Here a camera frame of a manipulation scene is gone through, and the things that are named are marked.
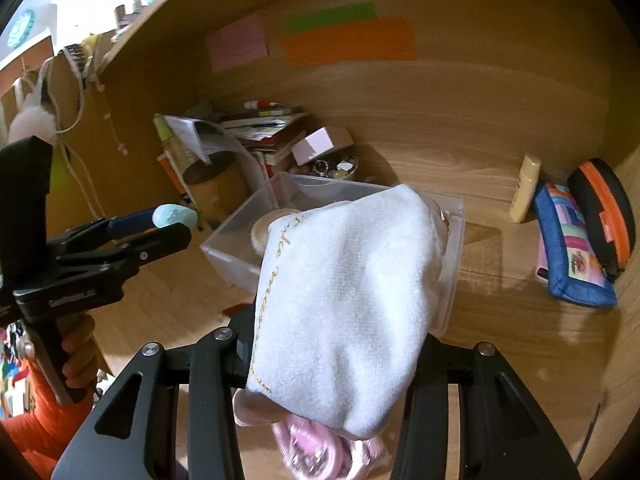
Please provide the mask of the orange sleeved left forearm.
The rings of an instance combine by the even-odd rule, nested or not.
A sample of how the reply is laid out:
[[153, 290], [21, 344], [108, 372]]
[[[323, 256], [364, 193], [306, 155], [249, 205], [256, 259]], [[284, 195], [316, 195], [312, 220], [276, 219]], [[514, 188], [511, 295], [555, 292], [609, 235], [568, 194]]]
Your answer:
[[4, 420], [1, 428], [36, 475], [50, 479], [70, 440], [90, 414], [93, 395], [90, 389], [80, 389], [80, 402], [62, 406], [40, 370], [35, 365], [28, 369], [35, 388], [35, 409]]

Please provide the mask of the person's left hand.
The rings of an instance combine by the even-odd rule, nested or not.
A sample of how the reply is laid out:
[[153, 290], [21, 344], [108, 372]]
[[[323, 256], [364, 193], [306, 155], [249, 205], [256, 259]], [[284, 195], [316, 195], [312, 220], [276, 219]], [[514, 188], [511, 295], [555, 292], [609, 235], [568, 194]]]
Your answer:
[[72, 329], [62, 340], [62, 348], [68, 354], [62, 373], [67, 387], [86, 388], [96, 381], [98, 374], [98, 346], [93, 333], [96, 322], [92, 316], [78, 316]]

